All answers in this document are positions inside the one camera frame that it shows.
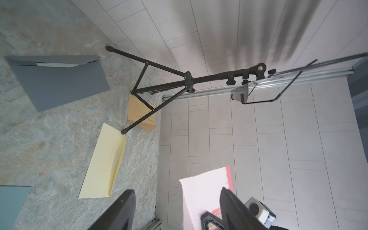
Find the kraft envelope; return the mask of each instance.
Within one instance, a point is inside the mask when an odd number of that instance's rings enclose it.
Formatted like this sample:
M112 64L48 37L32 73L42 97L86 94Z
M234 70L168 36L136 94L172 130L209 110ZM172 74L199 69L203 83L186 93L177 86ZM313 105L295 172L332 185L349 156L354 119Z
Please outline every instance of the kraft envelope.
M106 123L102 125L79 199L111 196L126 142L126 134Z
M151 110L143 104L138 98L136 98L134 95L129 94L129 100L128 100L128 120L132 123L138 121L141 119L144 115L151 112ZM155 117L156 115L153 114L144 121L142 121L140 124L138 124L139 127L144 128L145 130L151 132L156 128L155 124Z

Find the gray folder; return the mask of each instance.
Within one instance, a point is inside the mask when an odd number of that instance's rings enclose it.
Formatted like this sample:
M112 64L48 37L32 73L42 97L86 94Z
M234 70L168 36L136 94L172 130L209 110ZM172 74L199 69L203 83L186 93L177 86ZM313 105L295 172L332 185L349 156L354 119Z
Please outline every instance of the gray folder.
M7 56L38 112L110 90L100 56Z

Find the marble floor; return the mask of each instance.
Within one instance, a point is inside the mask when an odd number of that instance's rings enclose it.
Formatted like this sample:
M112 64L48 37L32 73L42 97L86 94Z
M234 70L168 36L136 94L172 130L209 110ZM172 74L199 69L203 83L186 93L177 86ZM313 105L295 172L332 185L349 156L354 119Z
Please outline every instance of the marble floor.
M32 187L13 229L87 229L126 189L137 198L133 229L154 218L160 112L152 132L128 132L111 197L78 199L102 124L130 124L128 93L140 74L106 45L114 46L70 1L1 2L0 184ZM110 91L38 113L6 55L99 55ZM152 84L144 77L140 86ZM145 99L157 106L161 94Z

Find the aluminum rail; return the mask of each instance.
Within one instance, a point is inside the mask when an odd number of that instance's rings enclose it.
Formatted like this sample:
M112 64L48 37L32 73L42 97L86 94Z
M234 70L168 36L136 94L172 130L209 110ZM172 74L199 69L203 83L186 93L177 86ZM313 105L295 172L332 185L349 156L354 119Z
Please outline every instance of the aluminum rail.
M340 68L340 69L335 69L335 70L319 71L319 72L308 72L308 73L301 74L294 81L293 85L308 83L308 82L318 82L318 81L340 78L340 77L349 77L353 73L354 71L353 71L353 68L351 67ZM285 74L280 74L274 77L265 78L260 81L257 81L258 84L254 90L286 86L289 84L289 82L294 77L295 77L295 73L285 73ZM255 81L250 82L248 84L249 90L252 90L255 84L256 84ZM175 100L187 99L187 98L199 98L203 96L213 96L213 95L221 95L221 94L230 94L232 89L235 89L239 86L241 85L236 84L236 85L231 85L231 86L222 86L222 87L216 87L216 88L211 88L211 89L196 90L194 93L184 93L180 95L179 97L177 97ZM164 95L163 101L166 101L173 95L174 94Z

